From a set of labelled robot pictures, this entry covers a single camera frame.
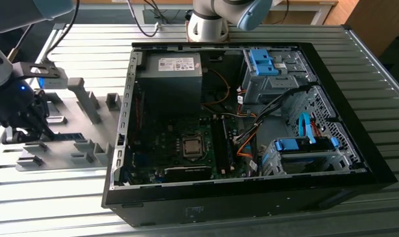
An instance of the aluminum table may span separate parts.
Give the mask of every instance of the aluminum table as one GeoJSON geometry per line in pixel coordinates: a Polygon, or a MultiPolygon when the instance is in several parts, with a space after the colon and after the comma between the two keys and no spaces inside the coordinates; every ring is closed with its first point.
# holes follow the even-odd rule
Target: aluminum table
{"type": "MultiPolygon", "coordinates": [[[[44,50],[62,32],[54,30],[44,50]]],[[[231,40],[314,43],[399,180],[399,85],[354,32],[339,26],[271,25],[253,33],[231,27],[231,40]]],[[[131,43],[140,41],[186,41],[186,27],[166,26],[147,39],[135,25],[75,25],[51,60],[70,77],[84,77],[96,96],[122,94],[131,43]]],[[[134,229],[100,207],[106,168],[17,172],[21,147],[0,144],[0,235],[399,237],[399,182],[321,212],[134,229]]]]}

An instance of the motherboard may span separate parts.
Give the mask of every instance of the motherboard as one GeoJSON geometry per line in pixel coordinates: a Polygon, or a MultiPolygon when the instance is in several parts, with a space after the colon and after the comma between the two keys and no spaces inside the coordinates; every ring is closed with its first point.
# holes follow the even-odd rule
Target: motherboard
{"type": "Polygon", "coordinates": [[[131,184],[187,182],[246,176],[232,144],[236,121],[188,116],[147,121],[127,163],[131,184]]]}

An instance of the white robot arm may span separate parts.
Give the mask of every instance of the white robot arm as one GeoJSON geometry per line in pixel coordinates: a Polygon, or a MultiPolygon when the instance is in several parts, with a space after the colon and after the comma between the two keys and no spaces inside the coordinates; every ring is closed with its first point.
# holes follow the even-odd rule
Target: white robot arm
{"type": "Polygon", "coordinates": [[[254,30],[270,11],[273,0],[195,0],[188,37],[195,42],[227,39],[227,21],[244,31],[254,30]]]}

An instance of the sticker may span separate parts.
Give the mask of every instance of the sticker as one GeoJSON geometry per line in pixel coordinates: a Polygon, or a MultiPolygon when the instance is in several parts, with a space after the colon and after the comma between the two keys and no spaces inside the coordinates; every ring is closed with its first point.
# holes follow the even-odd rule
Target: sticker
{"type": "Polygon", "coordinates": [[[160,58],[159,71],[194,71],[194,58],[160,58]]]}
{"type": "Polygon", "coordinates": [[[250,162],[250,166],[251,166],[253,170],[257,171],[258,165],[257,165],[257,163],[254,162],[254,160],[251,160],[251,162],[250,162]]]}
{"type": "Polygon", "coordinates": [[[287,68],[285,63],[275,63],[274,66],[277,68],[287,68]]]}
{"type": "Polygon", "coordinates": [[[244,97],[240,95],[238,96],[238,103],[242,105],[244,104],[244,97]]]}
{"type": "Polygon", "coordinates": [[[188,218],[202,218],[204,215],[204,206],[195,206],[186,208],[186,217],[188,218]]]}

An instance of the ram slot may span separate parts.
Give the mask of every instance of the ram slot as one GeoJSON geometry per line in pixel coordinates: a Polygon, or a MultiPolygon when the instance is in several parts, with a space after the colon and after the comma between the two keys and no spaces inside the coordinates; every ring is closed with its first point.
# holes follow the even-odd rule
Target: ram slot
{"type": "Polygon", "coordinates": [[[218,173],[227,174],[231,171],[231,163],[227,153],[227,134],[222,118],[211,120],[212,146],[218,173]]]}

